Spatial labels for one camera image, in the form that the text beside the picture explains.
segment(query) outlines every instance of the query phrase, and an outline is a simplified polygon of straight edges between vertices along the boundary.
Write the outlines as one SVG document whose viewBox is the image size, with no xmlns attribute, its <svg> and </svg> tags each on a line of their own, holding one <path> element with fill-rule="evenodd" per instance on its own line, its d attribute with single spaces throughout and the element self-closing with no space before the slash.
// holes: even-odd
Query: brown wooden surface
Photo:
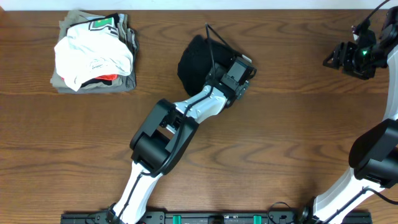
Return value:
<svg viewBox="0 0 398 224">
<path fill-rule="evenodd" d="M 192 37 L 205 34 L 205 22 L 259 72 L 241 101 L 200 126 L 149 206 L 300 207 L 343 174 L 353 141 L 382 119 L 387 70 L 364 82 L 322 67 L 369 11 L 125 13 L 139 31 L 137 89 L 107 95 L 60 95 L 49 83 L 58 21 L 67 12 L 0 15 L 0 223 L 59 223 L 64 211 L 118 201 L 133 134 L 159 99 L 188 98 L 177 64 Z M 384 15 L 375 15 L 377 33 Z M 396 189 L 384 194 L 398 199 Z M 396 208 L 375 196 L 360 208 L 375 223 L 397 222 Z"/>
</svg>

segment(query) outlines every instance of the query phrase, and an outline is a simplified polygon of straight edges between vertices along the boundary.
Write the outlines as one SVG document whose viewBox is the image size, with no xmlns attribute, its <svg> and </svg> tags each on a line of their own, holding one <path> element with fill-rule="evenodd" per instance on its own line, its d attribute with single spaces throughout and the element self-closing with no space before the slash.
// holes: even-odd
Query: wire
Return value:
<svg viewBox="0 0 398 224">
<path fill-rule="evenodd" d="M 228 46 L 229 48 L 231 48 L 231 47 L 225 42 L 224 39 L 222 39 L 222 38 L 220 37 L 220 35 L 217 34 L 216 31 L 213 30 L 213 28 L 211 28 L 211 26 L 210 26 L 209 24 L 206 23 L 206 24 L 205 24 L 205 27 L 206 27 L 207 41 L 208 41 L 209 49 L 210 49 L 210 56 L 211 56 L 212 73 L 210 73 L 210 75 L 212 76 L 212 79 L 215 80 L 215 77 L 216 77 L 216 65 L 215 65 L 215 61 L 214 61 L 213 48 L 211 47 L 211 42 L 212 42 L 213 40 L 210 38 L 209 29 L 210 29 L 211 31 L 213 31 L 213 33 L 216 34 L 216 36 L 217 36 L 226 46 Z M 182 133 L 183 133 L 183 129 L 184 129 L 184 126 L 185 126 L 185 121 L 186 121 L 186 119 L 187 119 L 187 113 L 188 113 L 188 111 L 189 111 L 189 110 L 192 108 L 192 106 L 194 106 L 195 104 L 197 104 L 197 103 L 201 102 L 202 100 L 208 98 L 208 97 L 213 93 L 213 89 L 214 89 L 214 86 L 213 86 L 213 84 L 212 84 L 212 85 L 211 85 L 211 88 L 210 88 L 210 91 L 209 91 L 204 97 L 200 98 L 199 100 L 194 101 L 193 103 L 191 103 L 191 104 L 189 104 L 189 105 L 187 106 L 187 108 L 185 109 L 184 114 L 183 114 L 183 116 L 182 116 L 182 122 L 181 122 L 181 124 L 180 124 L 180 128 L 178 129 L 177 138 L 176 138 L 176 140 L 175 140 L 175 143 L 174 143 L 174 146 L 173 146 L 173 149 L 172 149 L 170 155 L 166 158 L 165 161 L 163 161 L 162 165 L 161 165 L 158 169 L 156 169 L 155 171 L 152 171 L 152 172 L 150 172 L 150 173 L 141 172 L 142 175 L 144 175 L 144 176 L 152 176 L 152 177 L 155 177 L 155 176 L 159 175 L 160 172 L 163 170 L 163 168 L 166 167 L 166 166 L 169 164 L 171 158 L 174 158 L 175 154 L 177 153 L 177 146 L 178 146 L 178 144 L 180 143 L 180 140 L 181 140 L 181 135 L 182 135 Z"/>
<path fill-rule="evenodd" d="M 374 189 L 370 187 L 365 187 L 363 188 L 358 194 L 356 194 L 350 201 L 348 201 L 341 209 L 338 209 L 331 217 L 329 217 L 327 220 L 325 220 L 322 224 L 328 224 L 332 219 L 334 219 L 336 216 L 338 216 L 342 211 L 344 211 L 346 208 L 348 208 L 353 202 L 355 202 L 360 196 L 365 194 L 367 191 L 373 192 L 375 195 L 377 195 L 379 198 L 383 199 L 385 202 L 388 202 L 392 205 L 398 205 L 398 202 L 393 201 L 386 196 L 380 194 L 379 192 L 375 191 Z"/>
<path fill-rule="evenodd" d="M 267 212 L 267 218 L 268 218 L 268 220 L 271 221 L 273 224 L 277 224 L 277 223 L 274 221 L 274 217 L 272 217 L 272 215 L 269 216 L 269 214 L 270 214 L 272 208 L 273 208 L 275 205 L 280 205 L 280 204 L 288 206 L 288 208 L 290 209 L 290 211 L 292 211 L 293 214 L 295 213 L 295 212 L 293 211 L 293 209 L 292 209 L 287 203 L 285 203 L 285 202 L 275 202 L 275 203 L 273 203 L 273 204 L 271 205 L 271 207 L 268 209 L 268 212 Z M 291 222 L 287 222 L 286 224 L 292 224 L 292 223 L 294 223 L 294 221 L 295 221 L 295 217 L 293 216 L 292 221 L 291 221 Z"/>
<path fill-rule="evenodd" d="M 383 6 L 385 3 L 389 2 L 390 0 L 385 0 L 384 2 L 382 2 L 377 8 L 375 8 L 368 16 L 367 18 L 364 19 L 364 21 L 368 20 L 371 16 L 373 16 L 373 14 L 379 10 L 381 8 L 381 6 Z"/>
<path fill-rule="evenodd" d="M 111 222 L 111 223 L 117 223 L 117 222 L 120 221 L 120 218 L 122 217 L 124 210 L 127 208 L 127 206 L 129 206 L 129 202 L 130 202 L 130 199 L 131 199 L 131 196 L 132 196 L 132 192 L 133 192 L 134 189 L 137 187 L 138 181 L 139 181 L 139 179 L 141 179 L 141 177 L 142 177 L 141 174 L 139 174 L 139 175 L 137 176 L 137 179 L 136 179 L 134 185 L 132 186 L 132 189 L 130 190 L 130 194 L 129 194 L 129 197 L 127 198 L 127 200 L 126 200 L 126 203 L 124 204 L 122 210 L 120 211 L 120 213 L 119 213 L 117 219 L 116 219 L 115 221 Z"/>
</svg>

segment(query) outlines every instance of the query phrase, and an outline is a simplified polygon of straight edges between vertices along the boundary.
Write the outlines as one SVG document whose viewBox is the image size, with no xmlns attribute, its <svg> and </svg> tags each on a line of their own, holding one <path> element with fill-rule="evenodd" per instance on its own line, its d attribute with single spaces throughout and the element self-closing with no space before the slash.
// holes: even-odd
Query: folded shirt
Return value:
<svg viewBox="0 0 398 224">
<path fill-rule="evenodd" d="M 54 69 L 52 78 L 50 80 L 52 86 L 57 89 L 59 93 L 71 93 L 71 94 L 86 94 L 86 93 L 116 93 L 121 91 L 130 91 L 136 87 L 136 74 L 134 71 L 134 62 L 136 54 L 139 50 L 138 41 L 135 38 L 135 33 L 132 29 L 127 28 L 127 15 L 118 14 L 119 22 L 117 27 L 119 30 L 119 40 L 127 45 L 128 49 L 133 55 L 133 68 L 128 76 L 118 75 L 117 79 L 112 80 L 112 85 L 104 85 L 103 83 L 91 83 L 87 86 L 81 87 L 78 91 L 72 90 L 66 86 L 62 77 L 58 75 L 57 70 Z M 105 18 L 104 16 L 98 16 L 81 12 L 77 10 L 69 11 L 64 21 L 60 21 L 60 35 L 58 41 L 61 41 L 67 34 L 67 29 L 74 24 L 87 22 L 93 19 Z"/>
<path fill-rule="evenodd" d="M 113 14 L 71 25 L 54 48 L 55 67 L 67 87 L 78 91 L 81 84 L 102 75 L 131 74 L 134 59 L 119 40 L 118 24 L 119 15 Z"/>
</svg>

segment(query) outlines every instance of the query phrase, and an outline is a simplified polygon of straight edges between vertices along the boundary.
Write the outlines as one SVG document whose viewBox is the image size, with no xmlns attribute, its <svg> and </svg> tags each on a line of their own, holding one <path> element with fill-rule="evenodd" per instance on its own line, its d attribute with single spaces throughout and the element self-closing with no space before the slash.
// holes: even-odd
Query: green clip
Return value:
<svg viewBox="0 0 398 224">
<path fill-rule="evenodd" d="M 181 216 L 180 215 L 173 216 L 173 224 L 181 224 Z"/>
<path fill-rule="evenodd" d="M 255 215 L 253 216 L 254 224 L 261 224 L 261 216 L 260 215 Z"/>
</svg>

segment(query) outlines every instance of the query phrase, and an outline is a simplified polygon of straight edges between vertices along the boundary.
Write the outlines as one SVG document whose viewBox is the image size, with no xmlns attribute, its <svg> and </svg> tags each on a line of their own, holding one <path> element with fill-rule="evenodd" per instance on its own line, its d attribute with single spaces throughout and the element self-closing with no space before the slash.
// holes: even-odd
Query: wood grain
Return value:
<svg viewBox="0 0 398 224">
<path fill-rule="evenodd" d="M 177 64 L 192 37 L 205 34 L 205 22 L 250 56 L 259 72 L 241 101 L 200 126 L 149 206 L 302 206 L 343 174 L 353 141 L 382 119 L 387 70 L 364 82 L 322 67 L 369 11 L 124 13 L 141 45 L 137 89 L 78 96 L 59 95 L 49 83 L 58 21 L 67 12 L 1 15 L 1 223 L 58 223 L 64 211 L 95 211 L 116 202 L 130 173 L 129 141 L 148 112 L 163 97 L 188 98 Z M 375 14 L 377 33 L 384 15 Z M 398 199 L 394 189 L 384 194 Z M 398 218 L 396 208 L 376 197 L 360 208 L 369 209 L 375 223 Z"/>
</svg>

